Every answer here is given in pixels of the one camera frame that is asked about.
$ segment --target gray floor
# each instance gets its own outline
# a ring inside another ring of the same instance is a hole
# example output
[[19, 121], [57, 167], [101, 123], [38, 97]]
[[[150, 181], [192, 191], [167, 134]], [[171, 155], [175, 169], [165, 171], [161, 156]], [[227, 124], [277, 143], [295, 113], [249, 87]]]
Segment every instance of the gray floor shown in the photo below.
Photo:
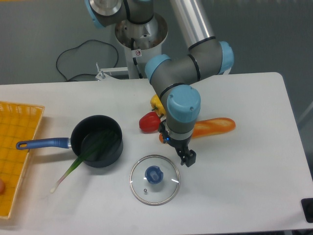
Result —
[[[313, 101], [313, 0], [202, 2], [217, 38], [234, 50], [232, 73], [281, 73], [298, 120]], [[185, 55], [187, 48], [169, 1], [155, 1], [155, 11], [169, 27], [163, 51], [172, 58]], [[115, 45], [120, 54], [117, 66], [126, 65], [114, 27], [96, 29], [83, 0], [1, 2], [0, 22], [0, 84], [63, 82], [55, 69], [58, 55], [88, 39]], [[96, 73], [96, 62], [110, 68], [115, 59], [108, 46], [88, 44], [62, 57], [59, 67], [70, 78]], [[299, 132], [313, 169], [313, 118], [302, 124]]]

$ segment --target yellow bell pepper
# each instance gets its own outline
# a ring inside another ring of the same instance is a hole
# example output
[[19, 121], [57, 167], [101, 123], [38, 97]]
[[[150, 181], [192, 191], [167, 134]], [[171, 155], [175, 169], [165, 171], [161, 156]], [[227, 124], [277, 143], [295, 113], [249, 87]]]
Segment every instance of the yellow bell pepper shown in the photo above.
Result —
[[159, 116], [165, 116], [166, 111], [158, 98], [157, 94], [155, 94], [150, 100], [151, 107], [153, 108], [152, 111], [155, 111]]

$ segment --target blue pot handle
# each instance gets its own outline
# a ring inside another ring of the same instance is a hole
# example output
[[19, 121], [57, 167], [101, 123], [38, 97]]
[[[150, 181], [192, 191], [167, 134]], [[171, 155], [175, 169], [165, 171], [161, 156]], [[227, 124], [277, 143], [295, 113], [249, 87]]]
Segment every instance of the blue pot handle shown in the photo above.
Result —
[[50, 138], [34, 141], [20, 141], [16, 144], [16, 148], [19, 150], [45, 147], [69, 148], [69, 138]]

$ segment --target egg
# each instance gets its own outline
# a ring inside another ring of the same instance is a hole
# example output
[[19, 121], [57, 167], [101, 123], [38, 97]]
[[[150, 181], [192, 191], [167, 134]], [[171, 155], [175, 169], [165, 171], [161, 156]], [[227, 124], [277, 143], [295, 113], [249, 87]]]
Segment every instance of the egg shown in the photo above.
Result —
[[5, 184], [2, 179], [0, 179], [0, 194], [4, 192]]

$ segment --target black cable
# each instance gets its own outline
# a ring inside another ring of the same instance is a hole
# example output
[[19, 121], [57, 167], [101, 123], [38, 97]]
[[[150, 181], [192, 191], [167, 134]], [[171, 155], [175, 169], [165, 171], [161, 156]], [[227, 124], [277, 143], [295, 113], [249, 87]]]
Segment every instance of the black cable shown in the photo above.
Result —
[[116, 51], [116, 57], [117, 57], [117, 58], [116, 58], [116, 62], [115, 62], [115, 64], [114, 64], [113, 68], [116, 67], [116, 65], [117, 65], [117, 63], [118, 63], [118, 59], [119, 59], [118, 51], [117, 51], [116, 47], [113, 46], [113, 45], [110, 44], [110, 43], [102, 42], [102, 41], [99, 41], [99, 40], [96, 40], [96, 39], [90, 39], [90, 40], [87, 40], [87, 41], [81, 43], [81, 44], [80, 44], [79, 46], [77, 46], [77, 47], [74, 47], [74, 48], [67, 49], [67, 50], [63, 51], [63, 52], [58, 56], [57, 61], [56, 61], [56, 69], [57, 69], [57, 71], [60, 73], [60, 75], [62, 75], [62, 77], [65, 79], [66, 82], [72, 82], [72, 81], [77, 82], [77, 80], [74, 80], [74, 78], [79, 77], [79, 76], [96, 76], [96, 75], [97, 75], [97, 74], [91, 74], [91, 73], [81, 73], [81, 74], [78, 74], [78, 75], [75, 75], [75, 76], [71, 77], [70, 79], [67, 79], [67, 77], [66, 77], [66, 76], [59, 70], [59, 68], [58, 68], [58, 61], [59, 61], [60, 57], [61, 57], [65, 52], [67, 52], [67, 51], [69, 51], [69, 50], [78, 49], [78, 48], [80, 48], [82, 45], [84, 45], [84, 44], [86, 44], [86, 43], [88, 43], [88, 42], [98, 42], [98, 43], [103, 43], [103, 44], [106, 44], [106, 45], [108, 45], [108, 46], [111, 46], [111, 47]]
[[[134, 38], [131, 38], [131, 50], [134, 50], [134, 43], [135, 43], [135, 39], [134, 39]], [[136, 57], [133, 57], [133, 62], [134, 62], [134, 65], [136, 66], [136, 69], [137, 69], [139, 78], [143, 78], [143, 76], [142, 76], [142, 74], [141, 74], [141, 72], [140, 72], [140, 70], [139, 70], [139, 66], [138, 66]]]

